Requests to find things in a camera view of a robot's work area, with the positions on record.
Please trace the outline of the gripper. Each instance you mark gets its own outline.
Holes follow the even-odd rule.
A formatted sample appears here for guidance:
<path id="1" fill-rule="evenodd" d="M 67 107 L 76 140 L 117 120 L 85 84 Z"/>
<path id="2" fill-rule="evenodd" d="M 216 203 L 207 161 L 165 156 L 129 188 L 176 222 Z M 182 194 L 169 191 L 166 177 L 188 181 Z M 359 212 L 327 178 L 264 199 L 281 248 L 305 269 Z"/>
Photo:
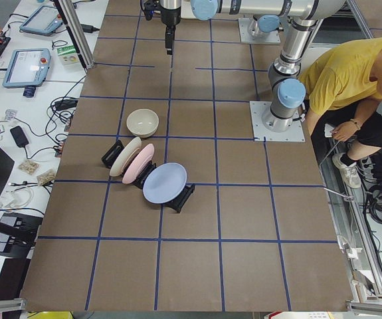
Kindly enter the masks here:
<path id="1" fill-rule="evenodd" d="M 165 48 L 173 54 L 176 26 L 181 21 L 181 0 L 160 0 L 161 21 L 165 25 Z"/>

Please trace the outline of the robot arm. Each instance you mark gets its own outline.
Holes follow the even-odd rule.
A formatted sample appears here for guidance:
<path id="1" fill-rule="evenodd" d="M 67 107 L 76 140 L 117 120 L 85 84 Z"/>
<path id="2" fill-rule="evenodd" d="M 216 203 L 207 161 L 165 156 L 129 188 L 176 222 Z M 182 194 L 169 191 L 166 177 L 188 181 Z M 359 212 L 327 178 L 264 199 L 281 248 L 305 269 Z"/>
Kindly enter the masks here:
<path id="1" fill-rule="evenodd" d="M 285 132 L 306 90 L 296 79 L 300 61 L 323 19 L 336 13 L 343 1 L 191 1 L 193 15 L 202 21 L 217 13 L 275 15 L 291 17 L 279 57 L 271 64 L 268 77 L 273 93 L 270 108 L 262 115 L 263 125 L 273 132 Z"/>
<path id="2" fill-rule="evenodd" d="M 254 15 L 247 27 L 251 43 L 278 44 L 280 19 L 276 15 Z"/>

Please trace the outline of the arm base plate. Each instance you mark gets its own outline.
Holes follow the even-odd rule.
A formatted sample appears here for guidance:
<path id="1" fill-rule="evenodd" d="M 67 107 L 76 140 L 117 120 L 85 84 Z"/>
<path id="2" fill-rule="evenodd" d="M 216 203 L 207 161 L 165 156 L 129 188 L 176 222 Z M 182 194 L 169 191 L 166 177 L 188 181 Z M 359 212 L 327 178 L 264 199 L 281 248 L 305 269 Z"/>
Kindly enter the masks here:
<path id="1" fill-rule="evenodd" d="M 270 113 L 269 101 L 250 101 L 253 138 L 256 142 L 305 142 L 298 109 L 288 119 Z"/>
<path id="2" fill-rule="evenodd" d="M 258 28 L 257 21 L 252 17 L 239 18 L 241 43 L 258 45 L 279 45 L 280 37 L 277 30 L 265 33 Z"/>

